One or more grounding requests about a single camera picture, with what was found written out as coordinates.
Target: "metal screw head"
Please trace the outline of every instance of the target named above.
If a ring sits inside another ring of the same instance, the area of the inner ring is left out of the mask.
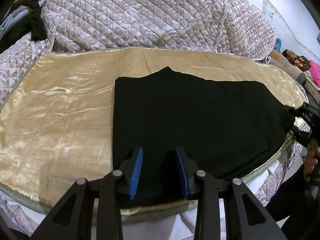
[[[232,180],[233,184],[240,185],[242,183],[241,179],[235,178]]]
[[[122,175],[122,171],[121,170],[115,170],[115,171],[113,171],[112,175],[116,176],[116,177],[119,177],[119,176]]]
[[[85,178],[79,178],[77,179],[77,184],[78,185],[83,185],[85,183]]]
[[[196,174],[197,174],[199,177],[204,177],[204,176],[205,176],[205,171],[199,170],[199,171],[196,172]]]

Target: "person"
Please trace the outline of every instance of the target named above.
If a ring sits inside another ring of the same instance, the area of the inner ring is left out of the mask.
[[[300,85],[304,85],[307,82],[306,75],[295,65],[292,65],[290,61],[286,57],[284,57],[282,54],[273,50],[270,53],[270,57],[271,57],[271,61],[270,61],[271,65],[275,65],[278,68],[285,71],[286,73],[288,73]]]
[[[305,56],[297,56],[297,54],[288,49],[285,49],[282,52],[282,55],[287,58],[292,65],[301,69],[302,72],[309,70],[310,60],[308,60]]]
[[[266,206],[275,221],[290,216],[282,226],[288,240],[298,240],[303,236],[318,211],[316,201],[311,202],[304,194],[305,180],[311,174],[320,158],[320,147],[316,152],[307,148],[307,159],[288,180],[282,183]]]

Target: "patterned cloth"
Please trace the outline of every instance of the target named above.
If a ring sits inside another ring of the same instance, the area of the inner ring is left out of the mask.
[[[287,153],[282,154],[278,160],[279,165],[277,166],[275,172],[267,176],[266,180],[255,194],[257,199],[264,207],[270,202],[270,199],[279,189],[287,170]]]
[[[305,56],[297,56],[296,58],[287,57],[287,59],[292,65],[297,66],[303,72],[309,70],[310,68],[310,60],[308,60]]]
[[[264,59],[275,31],[248,0],[47,0],[60,13],[54,51],[141,46]]]
[[[52,50],[58,18],[59,14],[42,17],[48,37],[44,41],[32,41],[31,33],[27,33],[0,54],[0,106],[33,62]]]
[[[22,210],[20,205],[12,205],[0,191],[0,208],[9,216],[10,220],[27,236],[31,236],[37,229],[38,224],[34,222]]]

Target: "pink blanket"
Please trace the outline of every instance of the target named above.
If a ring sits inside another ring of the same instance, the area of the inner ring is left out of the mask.
[[[310,60],[310,73],[312,76],[312,81],[317,87],[320,87],[320,65]]]

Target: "bed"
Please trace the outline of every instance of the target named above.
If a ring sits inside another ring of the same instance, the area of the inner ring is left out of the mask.
[[[74,54],[46,53],[11,91],[2,108],[0,138],[3,143],[0,158],[4,165],[0,173],[0,190],[23,206],[47,214],[50,206],[78,177],[97,179],[111,171],[110,120],[114,80],[118,76],[144,76],[165,65],[170,65],[176,71],[217,81],[257,80],[264,83],[283,104],[299,106],[307,101],[288,74],[273,65],[258,64],[246,57],[145,48]],[[74,94],[60,84],[64,78],[78,80],[87,93]],[[69,111],[81,115],[69,116]],[[297,119],[295,124],[300,128],[305,126],[301,119]],[[94,143],[83,140],[84,130],[95,138]],[[261,175],[265,176],[266,170],[279,157],[287,154],[293,142],[293,135],[288,133],[281,149],[242,180],[250,183]],[[283,163],[277,165],[282,175],[287,168]],[[279,186],[282,177],[275,177],[274,191],[271,190],[269,194],[265,190],[263,196],[267,200]],[[194,208],[196,202],[184,200],[137,207],[122,210],[122,220],[125,223],[137,223]]]

